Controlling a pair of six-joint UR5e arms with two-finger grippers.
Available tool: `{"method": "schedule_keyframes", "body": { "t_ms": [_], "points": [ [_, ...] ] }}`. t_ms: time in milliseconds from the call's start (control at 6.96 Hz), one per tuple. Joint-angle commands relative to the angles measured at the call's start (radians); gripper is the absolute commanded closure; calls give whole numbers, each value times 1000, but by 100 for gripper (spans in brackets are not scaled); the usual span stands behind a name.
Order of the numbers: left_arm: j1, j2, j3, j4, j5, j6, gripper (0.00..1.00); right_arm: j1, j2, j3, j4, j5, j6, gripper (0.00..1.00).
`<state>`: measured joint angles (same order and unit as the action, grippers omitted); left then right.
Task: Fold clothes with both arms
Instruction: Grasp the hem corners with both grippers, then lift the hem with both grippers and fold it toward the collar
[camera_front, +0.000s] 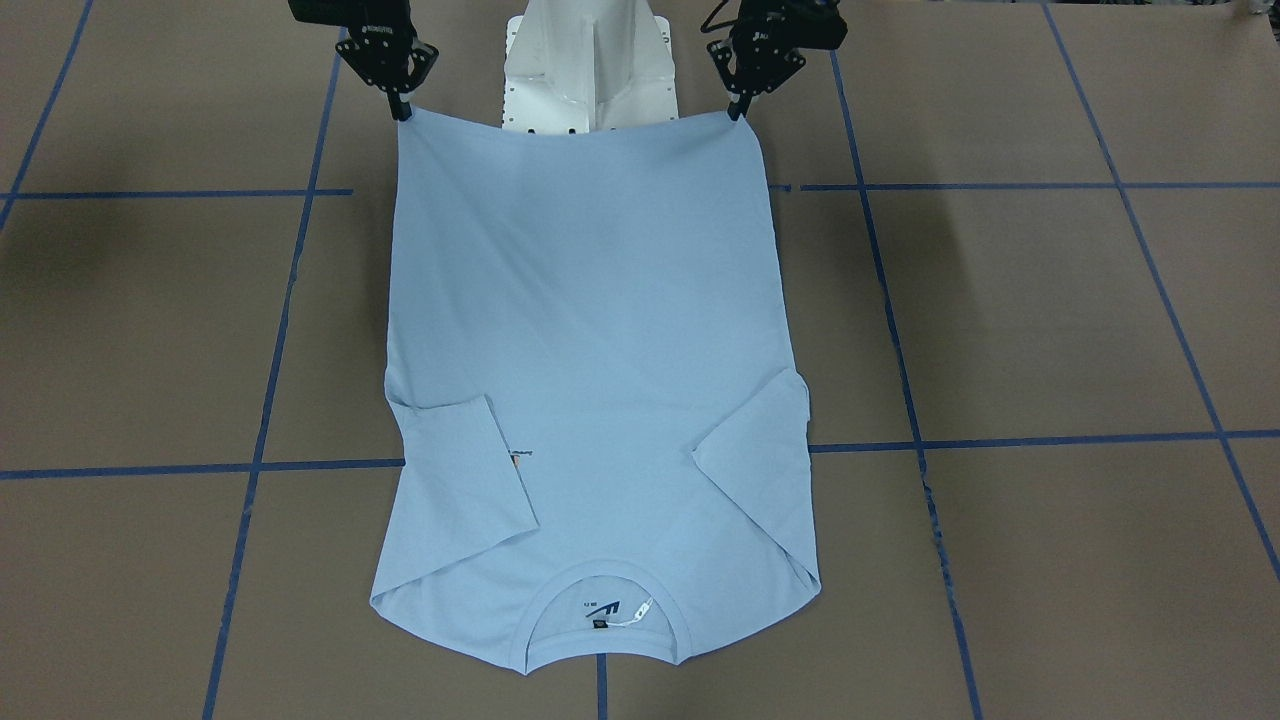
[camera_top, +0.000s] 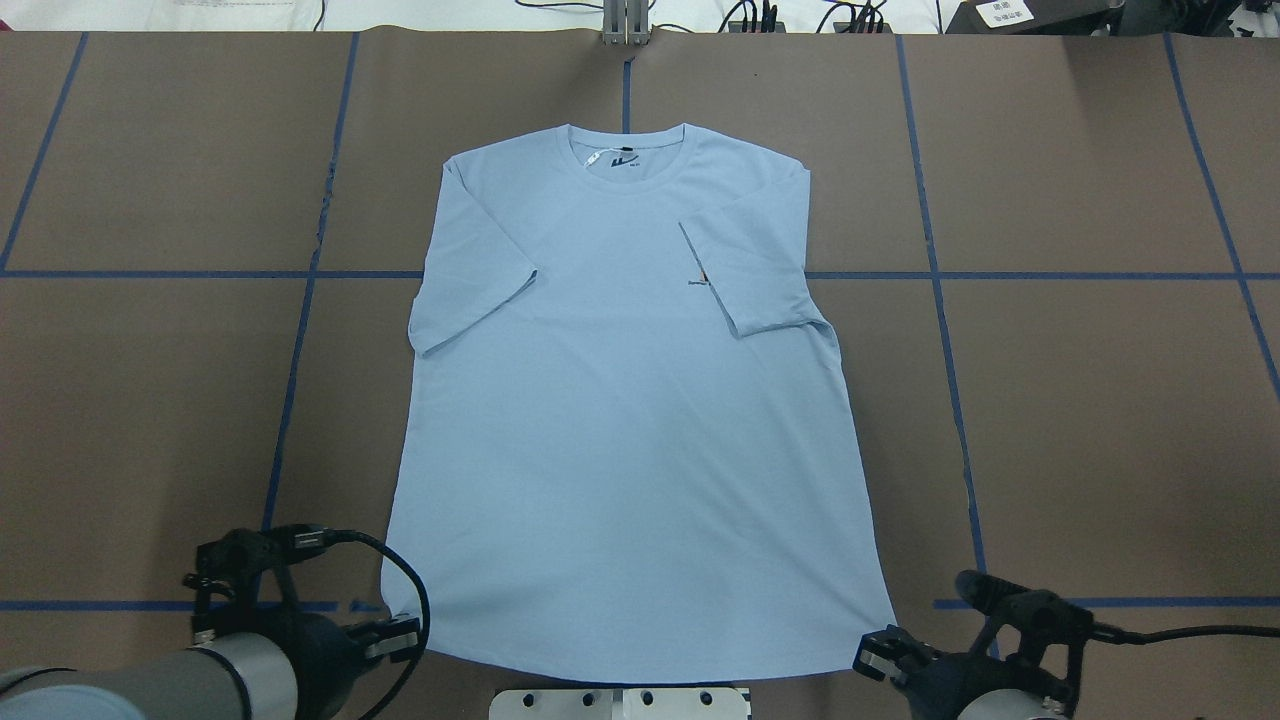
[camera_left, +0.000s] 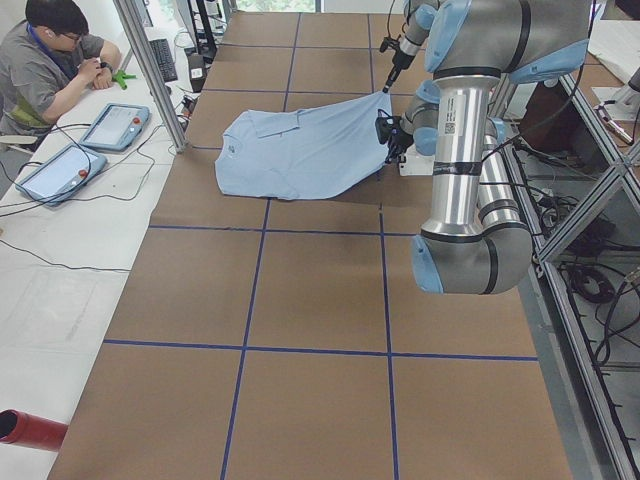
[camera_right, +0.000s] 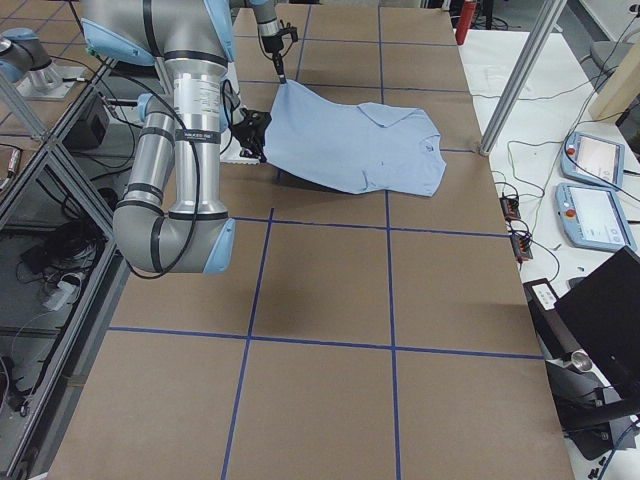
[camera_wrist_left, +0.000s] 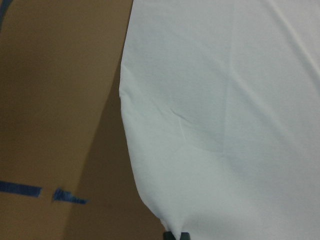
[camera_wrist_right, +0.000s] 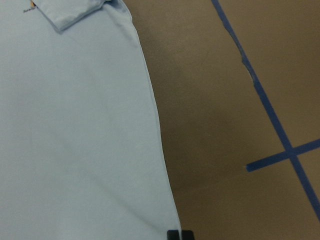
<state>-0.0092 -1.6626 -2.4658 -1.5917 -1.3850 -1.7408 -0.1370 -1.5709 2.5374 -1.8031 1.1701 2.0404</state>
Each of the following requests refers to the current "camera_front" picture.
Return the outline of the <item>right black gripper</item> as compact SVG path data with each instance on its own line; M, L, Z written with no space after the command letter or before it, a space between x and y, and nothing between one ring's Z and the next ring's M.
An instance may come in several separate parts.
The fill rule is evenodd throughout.
M394 120L412 117L412 92L426 79L439 50L419 37L410 3L292 0L288 6L297 22L346 29L338 54L366 85L388 94Z

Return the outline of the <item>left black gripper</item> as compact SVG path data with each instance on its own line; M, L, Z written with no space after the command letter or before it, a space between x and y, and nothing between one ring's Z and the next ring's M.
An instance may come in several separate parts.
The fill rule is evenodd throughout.
M836 50L849 32L837 1L740 1L733 19L718 22L727 5L719 1L707 17L709 35L728 32L707 51L730 94L731 120L744 118L755 96L776 91L804 68L803 50Z

